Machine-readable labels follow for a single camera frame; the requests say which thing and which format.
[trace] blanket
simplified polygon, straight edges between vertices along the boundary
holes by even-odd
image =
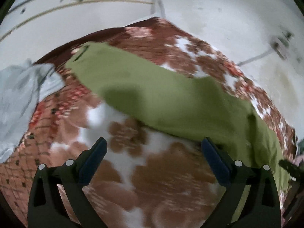
[[[100,136],[118,141],[122,150],[107,153],[83,191],[110,228],[199,227],[223,193],[197,142],[161,133],[115,110],[65,68],[65,62],[87,41],[108,42],[190,78],[212,76],[225,92],[253,104],[276,133],[284,158],[293,159],[294,129],[266,92],[220,51],[159,18],[106,29],[69,42],[36,62],[55,64],[65,87],[38,104],[21,144],[0,164],[0,189],[25,225],[38,165],[58,166],[74,159]],[[196,58],[198,52],[206,55]],[[70,218],[77,221],[59,188]],[[279,194],[283,203],[286,192]]]

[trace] bedspread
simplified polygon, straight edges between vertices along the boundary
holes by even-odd
[[[266,92],[216,48],[160,18],[106,29],[37,61],[54,63],[66,85],[38,104],[21,144],[0,164],[0,189],[25,225],[37,166],[75,159],[99,137],[107,140],[108,153],[83,191],[109,228],[200,227],[223,194],[201,156],[199,142],[155,131],[116,111],[64,67],[87,41],[108,42],[189,78],[214,77],[227,93],[252,102],[276,132],[284,157],[293,159],[294,129]],[[59,190],[70,218],[77,222],[62,186]],[[285,192],[279,195],[282,203]]]

